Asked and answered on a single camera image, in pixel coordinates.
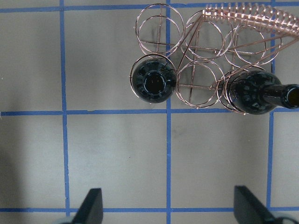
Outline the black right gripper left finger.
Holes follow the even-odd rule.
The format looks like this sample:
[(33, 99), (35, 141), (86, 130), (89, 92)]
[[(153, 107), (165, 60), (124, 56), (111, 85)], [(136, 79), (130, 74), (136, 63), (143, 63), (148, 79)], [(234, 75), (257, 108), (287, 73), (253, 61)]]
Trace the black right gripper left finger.
[(73, 224), (101, 224), (103, 202), (101, 188), (90, 189), (72, 220)]

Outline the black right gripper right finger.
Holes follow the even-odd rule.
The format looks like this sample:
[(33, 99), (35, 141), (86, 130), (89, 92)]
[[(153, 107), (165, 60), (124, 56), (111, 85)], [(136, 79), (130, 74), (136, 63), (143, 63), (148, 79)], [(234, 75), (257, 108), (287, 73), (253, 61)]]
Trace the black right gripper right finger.
[(239, 224), (275, 223), (275, 217), (246, 186), (234, 187), (234, 217)]

